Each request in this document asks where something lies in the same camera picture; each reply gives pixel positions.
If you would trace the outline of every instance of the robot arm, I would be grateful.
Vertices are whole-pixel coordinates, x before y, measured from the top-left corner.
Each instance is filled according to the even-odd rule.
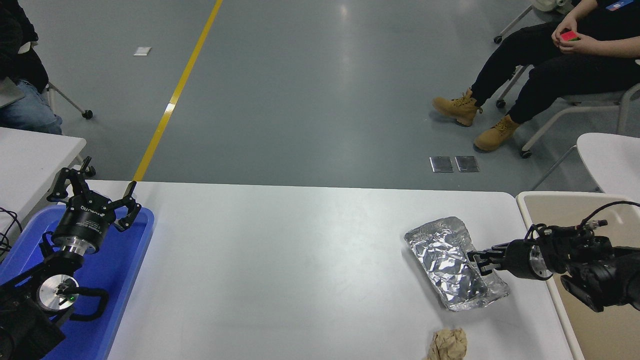
[[[67,205],[55,231],[45,233],[40,243],[43,261],[0,286],[0,357],[2,359],[41,359],[65,339],[60,327],[67,321],[92,321],[100,317],[109,300],[103,289],[80,286],[74,272],[84,263],[85,254],[100,250],[107,230],[114,224],[119,231],[130,228],[141,209],[133,199],[135,181],[123,198],[112,202],[89,189],[84,181],[91,158],[80,170],[63,168],[58,173],[47,200]],[[68,200],[65,189],[70,181],[74,195]],[[126,206],[128,213],[116,219],[115,209]],[[98,297],[93,314],[74,313],[80,296]]]
[[[640,249],[613,247],[608,238],[593,232],[607,222],[589,221],[598,211],[615,204],[640,206],[613,202],[579,225],[532,225],[524,239],[467,255],[482,275],[496,269],[523,279],[547,280],[553,274],[567,273],[561,276],[564,288],[596,312],[626,304],[640,310]]]

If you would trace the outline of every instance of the gray floor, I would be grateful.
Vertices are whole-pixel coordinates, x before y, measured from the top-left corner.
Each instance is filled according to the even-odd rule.
[[[129,180],[215,1],[22,0],[67,135],[87,139],[99,179]],[[472,141],[501,118],[489,101],[471,128],[432,109],[457,97],[526,0],[225,0],[144,180],[502,191],[528,190],[586,132],[616,114],[569,115],[523,160],[518,150],[560,102],[499,150]],[[530,14],[521,26],[539,22]],[[133,56],[151,46],[149,56]],[[513,102],[518,85],[508,96]],[[626,135],[640,136],[640,108]],[[479,173],[434,174],[430,156],[475,156]],[[595,187],[574,154],[540,190]]]

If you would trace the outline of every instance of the rubik's cube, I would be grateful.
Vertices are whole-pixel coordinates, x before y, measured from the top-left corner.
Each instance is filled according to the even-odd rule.
[[[576,40],[580,40],[580,38],[578,37],[578,35],[576,35],[576,33],[574,33],[573,31],[567,31],[566,33],[561,33],[560,37],[564,40],[564,41],[576,41]]]

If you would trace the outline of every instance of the aluminum foil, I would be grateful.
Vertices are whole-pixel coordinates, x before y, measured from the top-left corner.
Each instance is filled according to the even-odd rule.
[[[495,273],[480,275],[467,253],[476,248],[465,223],[456,217],[428,222],[404,235],[444,306],[451,311],[484,307],[509,295]]]

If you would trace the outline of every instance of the jeans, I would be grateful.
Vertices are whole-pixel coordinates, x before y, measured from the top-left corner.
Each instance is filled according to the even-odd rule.
[[[20,80],[17,85],[24,97],[0,108],[0,127],[62,135],[62,119],[53,113],[44,96],[27,81]]]
[[[518,65],[535,66],[508,112],[519,124],[531,120],[560,96],[628,90],[640,83],[640,66],[633,59],[561,53],[551,40],[557,25],[531,26],[504,39],[471,86],[476,106],[507,82]],[[580,25],[581,33],[596,36],[590,34],[589,26]]]

